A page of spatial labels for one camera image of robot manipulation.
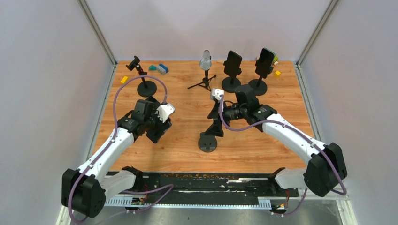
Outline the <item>grey round stand base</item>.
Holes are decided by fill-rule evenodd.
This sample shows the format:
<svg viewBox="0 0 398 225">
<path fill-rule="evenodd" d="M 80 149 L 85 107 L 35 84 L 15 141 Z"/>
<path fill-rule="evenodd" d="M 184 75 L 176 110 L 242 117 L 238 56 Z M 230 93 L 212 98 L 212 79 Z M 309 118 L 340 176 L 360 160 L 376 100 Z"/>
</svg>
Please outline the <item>grey round stand base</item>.
<svg viewBox="0 0 398 225">
<path fill-rule="evenodd" d="M 214 135 L 206 135 L 205 132 L 201 132 L 199 135 L 198 147 L 202 152 L 213 152 L 217 147 L 217 139 Z"/>
</svg>

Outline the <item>black teal-edged smartphone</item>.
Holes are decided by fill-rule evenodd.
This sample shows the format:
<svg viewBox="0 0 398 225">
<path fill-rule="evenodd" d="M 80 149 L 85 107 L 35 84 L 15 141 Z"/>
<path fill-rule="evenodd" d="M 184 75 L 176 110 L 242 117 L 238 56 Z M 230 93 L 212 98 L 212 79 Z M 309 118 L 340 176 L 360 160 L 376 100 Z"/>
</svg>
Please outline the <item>black teal-edged smartphone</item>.
<svg viewBox="0 0 398 225">
<path fill-rule="evenodd" d="M 256 60 L 255 73 L 262 78 L 266 78 L 271 73 L 271 67 L 274 62 L 275 53 L 267 48 L 262 48 L 259 58 Z"/>
</svg>

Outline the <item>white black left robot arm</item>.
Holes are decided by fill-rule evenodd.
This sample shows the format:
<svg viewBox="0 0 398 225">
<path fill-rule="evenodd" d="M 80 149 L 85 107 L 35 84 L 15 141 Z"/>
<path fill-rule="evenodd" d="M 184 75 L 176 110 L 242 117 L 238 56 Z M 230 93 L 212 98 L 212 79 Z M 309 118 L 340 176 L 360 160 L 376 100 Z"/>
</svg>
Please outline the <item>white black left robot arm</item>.
<svg viewBox="0 0 398 225">
<path fill-rule="evenodd" d="M 61 204 L 72 212 L 96 217 L 106 201 L 128 190 L 140 193 L 144 187 L 142 171 L 125 166 L 107 176 L 110 167 L 141 135 L 157 143 L 172 126 L 175 108 L 153 97 L 138 100 L 135 108 L 117 120 L 111 135 L 102 146 L 77 169 L 67 169 L 61 179 Z"/>
</svg>

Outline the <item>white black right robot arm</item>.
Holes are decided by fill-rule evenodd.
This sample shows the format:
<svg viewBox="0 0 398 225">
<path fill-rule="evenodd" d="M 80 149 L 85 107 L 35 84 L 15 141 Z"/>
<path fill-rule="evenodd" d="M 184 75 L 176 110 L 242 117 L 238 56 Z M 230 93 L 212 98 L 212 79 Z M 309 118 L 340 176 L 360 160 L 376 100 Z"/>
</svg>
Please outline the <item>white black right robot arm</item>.
<svg viewBox="0 0 398 225">
<path fill-rule="evenodd" d="M 341 147 L 331 142 L 325 144 L 288 122 L 269 105 L 260 104 L 253 88 L 248 84 L 235 89 L 236 102 L 226 105 L 222 89 L 213 88 L 210 99 L 214 107 L 208 115 L 212 125 L 206 135 L 223 137 L 223 129 L 242 132 L 256 128 L 270 135 L 293 151 L 306 165 L 304 169 L 280 168 L 268 182 L 269 192 L 281 195 L 289 188 L 307 188 L 319 197 L 333 192 L 346 195 L 343 180 L 347 169 Z"/>
</svg>

